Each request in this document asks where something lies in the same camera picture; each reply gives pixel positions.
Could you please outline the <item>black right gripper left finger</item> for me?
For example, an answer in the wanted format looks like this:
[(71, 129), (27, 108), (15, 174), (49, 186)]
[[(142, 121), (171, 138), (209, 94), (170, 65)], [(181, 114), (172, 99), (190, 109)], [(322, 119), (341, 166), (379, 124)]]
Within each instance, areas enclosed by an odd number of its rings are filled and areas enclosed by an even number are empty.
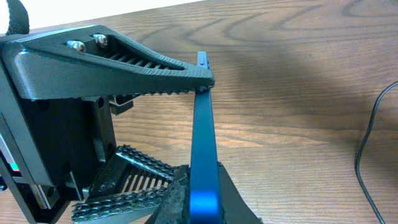
[(190, 168), (180, 166), (165, 196), (145, 224), (187, 224), (189, 218)]

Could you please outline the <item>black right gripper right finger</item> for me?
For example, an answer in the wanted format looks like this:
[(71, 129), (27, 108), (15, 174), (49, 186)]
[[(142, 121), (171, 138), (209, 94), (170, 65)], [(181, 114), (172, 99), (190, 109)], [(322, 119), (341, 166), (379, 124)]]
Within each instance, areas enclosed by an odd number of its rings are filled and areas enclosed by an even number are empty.
[(246, 205), (222, 163), (218, 163), (223, 224), (262, 224)]

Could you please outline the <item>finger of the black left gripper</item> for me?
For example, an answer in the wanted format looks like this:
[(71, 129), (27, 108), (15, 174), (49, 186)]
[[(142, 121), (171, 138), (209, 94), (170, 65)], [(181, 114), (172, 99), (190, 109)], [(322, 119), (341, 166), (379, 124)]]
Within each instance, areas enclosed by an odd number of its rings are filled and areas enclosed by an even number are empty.
[(106, 26), (1, 37), (1, 58), (29, 100), (203, 91), (214, 74), (161, 55)]

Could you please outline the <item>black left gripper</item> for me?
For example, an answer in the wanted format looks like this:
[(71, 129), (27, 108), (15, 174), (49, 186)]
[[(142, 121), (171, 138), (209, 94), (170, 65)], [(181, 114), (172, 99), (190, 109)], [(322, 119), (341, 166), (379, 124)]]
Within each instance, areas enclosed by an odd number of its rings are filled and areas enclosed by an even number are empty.
[(55, 223), (74, 200), (86, 200), (74, 223), (129, 223), (159, 206), (177, 167), (117, 148), (109, 97), (21, 98), (1, 62), (1, 174), (28, 222)]

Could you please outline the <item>blue smartphone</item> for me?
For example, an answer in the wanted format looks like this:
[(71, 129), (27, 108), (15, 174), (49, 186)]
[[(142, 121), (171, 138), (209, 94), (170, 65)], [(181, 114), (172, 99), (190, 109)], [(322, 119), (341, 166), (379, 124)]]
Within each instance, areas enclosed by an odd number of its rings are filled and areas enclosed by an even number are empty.
[(197, 91), (190, 161), (190, 223), (221, 223), (221, 196), (211, 91)]

